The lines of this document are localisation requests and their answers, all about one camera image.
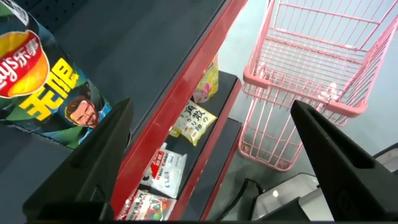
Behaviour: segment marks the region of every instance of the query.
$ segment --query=red shelf edge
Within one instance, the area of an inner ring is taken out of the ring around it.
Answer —
[[[213,189],[213,191],[212,191],[212,193],[210,195],[209,201],[207,201],[205,210],[203,211],[203,213],[202,213],[202,215],[200,217],[200,221],[206,221],[207,216],[209,215],[210,210],[211,210],[211,208],[212,208],[212,206],[214,204],[214,201],[216,200],[218,191],[221,188],[221,184],[224,181],[224,178],[225,178],[225,175],[226,175],[226,173],[228,171],[228,168],[231,165],[231,162],[232,162],[232,159],[234,158],[235,152],[238,149],[239,137],[241,136],[241,132],[242,132],[242,127],[239,130],[238,135],[236,136],[235,142],[234,142],[234,144],[232,146],[232,150],[231,150],[231,152],[229,152],[229,155],[228,155],[228,158],[227,158],[227,160],[225,162],[223,170],[221,171],[220,176],[217,179],[216,185],[215,185],[215,187],[214,187],[214,189]]]
[[[118,179],[114,186],[111,205],[115,215],[119,215],[128,196],[138,188],[152,157],[162,145],[174,125],[181,110],[197,87],[203,71],[215,56],[236,16],[247,0],[231,0],[221,12],[209,34],[182,71],[181,76],[165,97],[140,138],[133,144],[130,153],[121,164]]]
[[[220,137],[221,131],[225,126],[225,122],[228,119],[229,112],[234,105],[235,99],[238,97],[238,94],[241,90],[242,83],[239,79],[236,80],[235,86],[233,87],[231,93],[229,94],[229,98],[217,119],[217,123],[213,128],[213,131],[210,134],[209,139],[207,140],[205,147],[203,148],[202,153],[200,154],[195,167],[193,168],[192,174],[188,179],[188,182],[185,188],[182,190],[180,198],[177,200],[173,211],[169,217],[169,220],[179,220],[181,219],[185,208],[187,207],[188,201],[192,195],[193,190],[203,172],[211,153],[213,152],[213,148],[215,147],[218,138]]]

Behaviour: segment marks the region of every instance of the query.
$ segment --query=snack package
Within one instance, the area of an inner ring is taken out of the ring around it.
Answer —
[[[180,134],[176,130],[174,130],[174,128],[172,128],[172,130],[170,131],[169,135],[171,135],[171,136],[173,136],[175,138],[180,136]]]
[[[209,100],[218,90],[218,64],[217,55],[211,61],[203,78],[193,92],[195,103],[203,103]]]
[[[76,148],[111,111],[54,36],[0,0],[0,120]]]
[[[169,197],[177,198],[187,155],[165,149],[163,145],[155,154],[141,184],[152,187]]]
[[[136,190],[126,200],[117,220],[156,220],[166,221],[176,200]]]
[[[217,118],[196,103],[188,101],[173,129],[185,136],[194,146]]]

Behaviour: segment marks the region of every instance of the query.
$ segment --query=wire basket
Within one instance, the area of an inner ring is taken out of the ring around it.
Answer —
[[[338,126],[363,113],[397,30],[397,2],[270,0],[244,70],[243,91],[253,98],[240,153],[291,169],[302,149],[290,117],[294,100]]]

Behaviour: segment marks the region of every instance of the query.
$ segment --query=pink shopping basket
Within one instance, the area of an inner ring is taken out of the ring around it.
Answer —
[[[363,113],[397,30],[398,0],[270,0],[244,70],[252,96],[240,153],[279,171],[302,149],[294,100],[338,126]]]

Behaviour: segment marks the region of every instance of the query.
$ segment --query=white snack package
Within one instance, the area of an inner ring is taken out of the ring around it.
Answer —
[[[164,143],[155,154],[141,184],[152,187],[171,198],[176,198],[187,155],[182,156],[165,147]]]

